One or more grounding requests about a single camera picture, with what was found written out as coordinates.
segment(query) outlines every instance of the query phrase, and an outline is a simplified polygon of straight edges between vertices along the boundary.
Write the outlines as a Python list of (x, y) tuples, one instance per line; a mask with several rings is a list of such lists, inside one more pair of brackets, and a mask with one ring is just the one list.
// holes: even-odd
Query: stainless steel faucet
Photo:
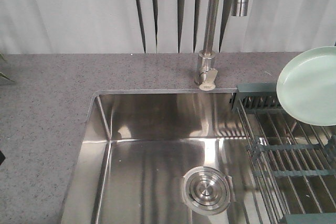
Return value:
[[(195, 83), (201, 90), (213, 90), (218, 70), (214, 68), (215, 52), (212, 51), (219, 0), (209, 0), (203, 50), (198, 53)], [(248, 0), (233, 0), (232, 16), (247, 16)]]

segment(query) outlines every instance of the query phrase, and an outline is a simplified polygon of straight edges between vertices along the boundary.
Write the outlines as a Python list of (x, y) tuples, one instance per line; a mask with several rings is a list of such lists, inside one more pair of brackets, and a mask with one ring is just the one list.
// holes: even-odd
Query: plant leaf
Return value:
[(7, 61), (2, 53), (0, 53), (0, 59), (2, 59), (3, 61)]
[(13, 80), (11, 80), (10, 78), (8, 78), (5, 74), (3, 74), (1, 72), (0, 72), (0, 77), (4, 78), (4, 79), (7, 79), (8, 81), (13, 81)]

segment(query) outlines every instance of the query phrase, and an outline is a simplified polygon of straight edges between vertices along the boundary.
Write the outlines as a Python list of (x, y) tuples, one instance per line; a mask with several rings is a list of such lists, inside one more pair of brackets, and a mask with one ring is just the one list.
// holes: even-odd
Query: faucet handle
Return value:
[(204, 82), (199, 85), (199, 88), (203, 91), (210, 91), (213, 90), (216, 85), (215, 85), (215, 79), (218, 74), (217, 69), (210, 69), (207, 73), (205, 73), (205, 80)]

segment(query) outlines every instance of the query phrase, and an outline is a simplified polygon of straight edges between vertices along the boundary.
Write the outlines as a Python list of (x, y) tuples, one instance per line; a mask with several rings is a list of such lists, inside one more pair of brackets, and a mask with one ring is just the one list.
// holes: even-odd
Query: sink basin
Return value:
[(269, 223), (231, 97), (97, 93), (61, 223)]

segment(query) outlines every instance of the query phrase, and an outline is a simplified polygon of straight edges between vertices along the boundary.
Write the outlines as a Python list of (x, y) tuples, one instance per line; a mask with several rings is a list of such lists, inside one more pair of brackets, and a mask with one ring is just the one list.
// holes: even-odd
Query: dish rack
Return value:
[(231, 103), (270, 223), (336, 223), (336, 127), (292, 118), (276, 83), (240, 84)]

